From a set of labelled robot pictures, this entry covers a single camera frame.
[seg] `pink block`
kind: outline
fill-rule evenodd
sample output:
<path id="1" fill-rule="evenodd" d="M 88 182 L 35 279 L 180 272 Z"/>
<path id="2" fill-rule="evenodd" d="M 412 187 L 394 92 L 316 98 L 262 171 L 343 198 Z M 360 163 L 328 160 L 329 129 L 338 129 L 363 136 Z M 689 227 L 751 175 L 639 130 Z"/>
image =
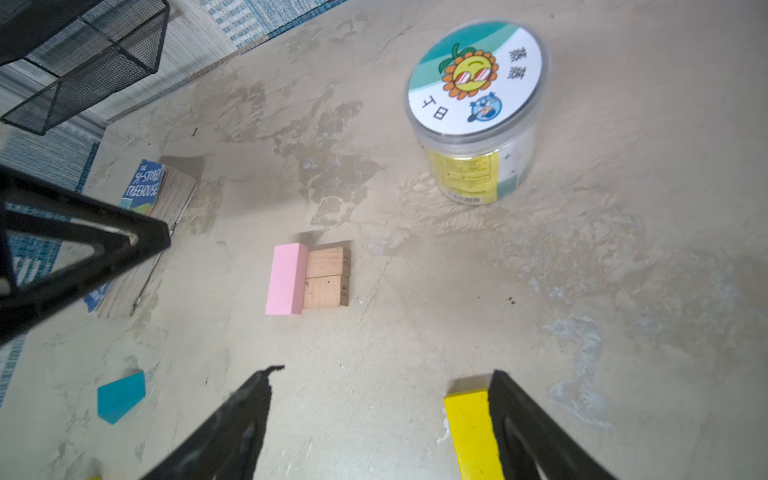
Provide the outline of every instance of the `pink block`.
<path id="1" fill-rule="evenodd" d="M 267 315 L 301 315 L 309 254 L 309 249 L 301 243 L 275 247 L 270 291 L 266 295 Z"/>

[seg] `blue block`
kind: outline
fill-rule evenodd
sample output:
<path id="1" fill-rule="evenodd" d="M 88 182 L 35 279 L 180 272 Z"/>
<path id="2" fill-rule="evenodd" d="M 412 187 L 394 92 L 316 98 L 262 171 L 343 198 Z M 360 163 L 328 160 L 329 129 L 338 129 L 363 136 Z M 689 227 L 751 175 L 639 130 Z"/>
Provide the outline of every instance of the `blue block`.
<path id="1" fill-rule="evenodd" d="M 144 372 L 98 388 L 98 415 L 114 425 L 147 395 Z"/>

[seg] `clear plastic jar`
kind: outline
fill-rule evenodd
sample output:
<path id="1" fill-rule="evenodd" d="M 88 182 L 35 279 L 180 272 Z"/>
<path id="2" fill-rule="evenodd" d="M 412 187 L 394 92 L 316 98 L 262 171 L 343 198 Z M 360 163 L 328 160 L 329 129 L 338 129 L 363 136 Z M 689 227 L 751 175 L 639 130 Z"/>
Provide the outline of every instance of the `clear plastic jar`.
<path id="1" fill-rule="evenodd" d="M 513 22 L 464 25 L 422 57 L 406 113 L 448 197 L 489 204 L 525 180 L 549 67 L 541 39 Z"/>

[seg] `yellow label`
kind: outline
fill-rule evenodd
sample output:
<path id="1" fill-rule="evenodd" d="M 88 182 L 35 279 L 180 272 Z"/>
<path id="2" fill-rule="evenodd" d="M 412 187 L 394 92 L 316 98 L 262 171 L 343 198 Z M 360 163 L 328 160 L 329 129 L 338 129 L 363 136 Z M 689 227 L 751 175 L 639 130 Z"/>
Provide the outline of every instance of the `yellow label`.
<path id="1" fill-rule="evenodd" d="M 451 196 L 468 204 L 496 201 L 498 152 L 472 158 L 446 157 L 430 152 L 432 172 Z"/>

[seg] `black metal mesh basket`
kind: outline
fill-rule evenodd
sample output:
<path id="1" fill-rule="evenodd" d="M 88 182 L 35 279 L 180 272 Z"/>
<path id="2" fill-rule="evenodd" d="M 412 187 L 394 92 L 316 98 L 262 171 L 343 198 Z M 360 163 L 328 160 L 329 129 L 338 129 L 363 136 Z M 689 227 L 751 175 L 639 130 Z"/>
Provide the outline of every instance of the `black metal mesh basket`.
<path id="1" fill-rule="evenodd" d="M 26 59 L 58 77 L 0 120 L 43 135 L 160 66 L 166 0 L 104 0 Z"/>

